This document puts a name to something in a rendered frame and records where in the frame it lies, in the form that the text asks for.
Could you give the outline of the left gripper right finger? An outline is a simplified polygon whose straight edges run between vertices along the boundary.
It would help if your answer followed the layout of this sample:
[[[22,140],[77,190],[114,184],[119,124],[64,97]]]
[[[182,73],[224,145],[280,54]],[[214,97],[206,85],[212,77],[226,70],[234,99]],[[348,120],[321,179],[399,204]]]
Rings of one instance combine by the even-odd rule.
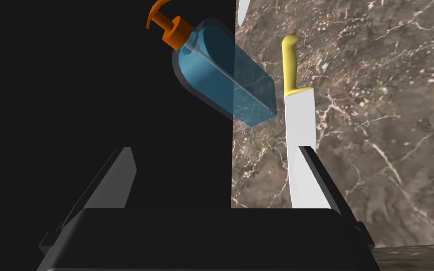
[[[355,219],[343,195],[327,173],[314,149],[311,146],[299,146],[299,149],[308,163],[330,208],[337,211],[345,219]]]

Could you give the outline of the yellow handled knife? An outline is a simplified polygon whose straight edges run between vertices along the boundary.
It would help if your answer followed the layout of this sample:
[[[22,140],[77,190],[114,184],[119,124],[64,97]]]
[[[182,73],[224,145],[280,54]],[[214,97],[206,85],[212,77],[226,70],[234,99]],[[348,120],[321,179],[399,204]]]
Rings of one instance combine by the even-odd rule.
[[[330,208],[314,177],[301,146],[316,147],[314,89],[298,88],[296,35],[282,41],[282,64],[285,105],[286,144],[288,150],[288,179],[293,208]]]

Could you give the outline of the blue soap dispenser orange pump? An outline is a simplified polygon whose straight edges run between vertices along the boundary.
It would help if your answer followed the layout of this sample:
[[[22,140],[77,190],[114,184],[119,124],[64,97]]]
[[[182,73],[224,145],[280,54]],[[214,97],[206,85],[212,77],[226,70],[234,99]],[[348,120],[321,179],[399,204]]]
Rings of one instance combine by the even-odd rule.
[[[253,127],[277,114],[275,85],[236,43],[230,29],[215,18],[192,26],[182,17],[161,12],[170,0],[156,0],[146,20],[160,26],[172,47],[172,65],[180,84],[228,118]]]

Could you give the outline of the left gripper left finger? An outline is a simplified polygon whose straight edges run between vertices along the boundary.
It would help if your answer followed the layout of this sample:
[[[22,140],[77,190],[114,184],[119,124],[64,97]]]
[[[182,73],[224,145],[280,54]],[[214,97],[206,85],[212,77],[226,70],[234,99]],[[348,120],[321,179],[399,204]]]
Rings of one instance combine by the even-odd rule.
[[[137,172],[131,147],[117,147],[60,226],[62,230],[85,208],[123,208]]]

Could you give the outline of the white blade tip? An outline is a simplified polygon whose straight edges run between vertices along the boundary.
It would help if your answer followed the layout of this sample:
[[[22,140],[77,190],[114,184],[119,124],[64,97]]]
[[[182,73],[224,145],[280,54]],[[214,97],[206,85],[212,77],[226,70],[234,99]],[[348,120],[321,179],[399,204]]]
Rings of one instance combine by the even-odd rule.
[[[242,26],[245,20],[249,5],[250,5],[250,0],[238,0],[237,23],[240,27]]]

